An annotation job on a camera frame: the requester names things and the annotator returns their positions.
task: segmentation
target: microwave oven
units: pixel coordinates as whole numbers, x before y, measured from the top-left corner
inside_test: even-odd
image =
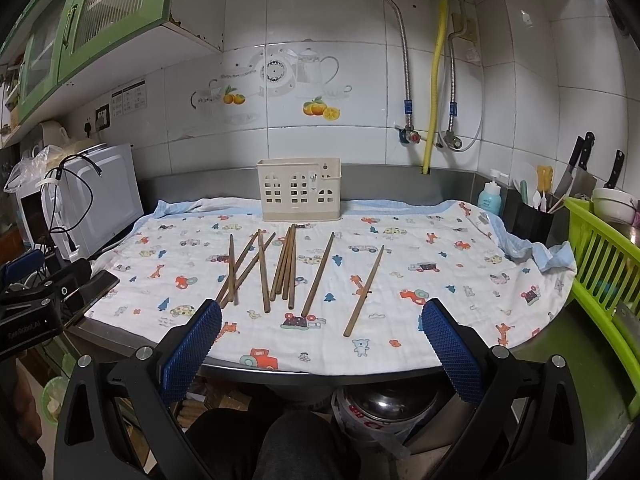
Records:
[[[22,184],[15,194],[31,246],[48,241],[69,261],[91,257],[143,214],[129,144],[100,144],[80,154],[102,173],[98,175],[84,159],[74,158],[65,163],[68,171],[63,171],[57,185],[41,186],[36,179]],[[68,232],[60,232],[76,223]]]

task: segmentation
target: black utensil holder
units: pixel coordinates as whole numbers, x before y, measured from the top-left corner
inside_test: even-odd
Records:
[[[511,234],[530,242],[546,244],[554,216],[520,202]]]

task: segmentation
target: glass cabinet door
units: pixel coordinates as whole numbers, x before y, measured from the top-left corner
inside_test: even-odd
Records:
[[[20,70],[18,121],[45,99],[58,81],[60,48],[73,0],[58,0],[39,17],[31,29]]]
[[[60,77],[73,75],[136,33],[166,20],[168,0],[76,0],[79,17],[62,50]]]

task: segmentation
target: white plastic basket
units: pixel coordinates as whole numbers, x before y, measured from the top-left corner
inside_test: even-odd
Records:
[[[270,158],[257,167],[267,222],[340,218],[339,158]]]

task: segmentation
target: dark pants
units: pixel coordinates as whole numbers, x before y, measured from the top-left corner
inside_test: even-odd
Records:
[[[216,480],[356,480],[360,471],[347,437],[311,412],[285,413],[269,427],[251,413],[219,408],[186,436]]]

